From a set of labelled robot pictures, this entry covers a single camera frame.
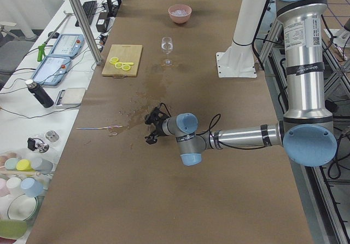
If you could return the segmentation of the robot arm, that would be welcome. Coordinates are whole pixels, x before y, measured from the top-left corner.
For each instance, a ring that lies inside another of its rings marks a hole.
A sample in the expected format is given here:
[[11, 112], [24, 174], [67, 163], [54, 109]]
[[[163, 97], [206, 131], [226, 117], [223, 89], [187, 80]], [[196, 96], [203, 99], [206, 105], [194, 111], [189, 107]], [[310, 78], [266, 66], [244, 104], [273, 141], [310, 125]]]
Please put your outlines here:
[[[252, 46], [268, 0], [243, 0], [231, 46], [217, 53], [220, 77], [254, 78]], [[146, 142], [174, 136], [182, 162], [198, 164], [207, 149], [254, 150], [279, 145], [294, 162], [322, 166], [337, 152], [333, 115], [325, 107], [324, 63], [320, 18], [327, 0], [276, 0], [276, 18], [282, 24], [286, 58], [288, 109], [274, 125], [197, 133], [191, 113], [174, 117], [155, 107], [145, 117], [154, 131]]]

